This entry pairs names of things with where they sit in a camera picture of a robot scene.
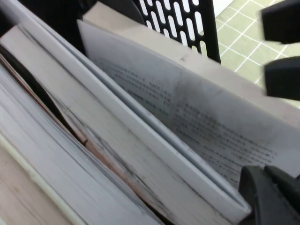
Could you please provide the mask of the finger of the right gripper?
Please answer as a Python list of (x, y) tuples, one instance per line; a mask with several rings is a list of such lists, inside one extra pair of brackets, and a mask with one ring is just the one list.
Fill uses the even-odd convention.
[(300, 1), (284, 0), (261, 10), (264, 39), (293, 44), (300, 41)]
[(264, 66), (266, 95), (299, 101), (300, 58), (282, 58)]

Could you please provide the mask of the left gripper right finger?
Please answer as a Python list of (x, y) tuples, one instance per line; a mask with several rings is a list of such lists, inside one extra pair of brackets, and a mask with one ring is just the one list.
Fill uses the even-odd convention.
[(300, 180), (275, 166), (266, 166), (264, 170), (289, 203), (300, 203)]

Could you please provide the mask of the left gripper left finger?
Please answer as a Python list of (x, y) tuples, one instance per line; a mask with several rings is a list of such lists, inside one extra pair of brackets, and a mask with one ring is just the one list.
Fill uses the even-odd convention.
[(258, 166), (241, 170), (239, 193), (251, 206), (252, 212), (241, 225), (298, 225), (300, 203), (289, 203), (277, 184)]

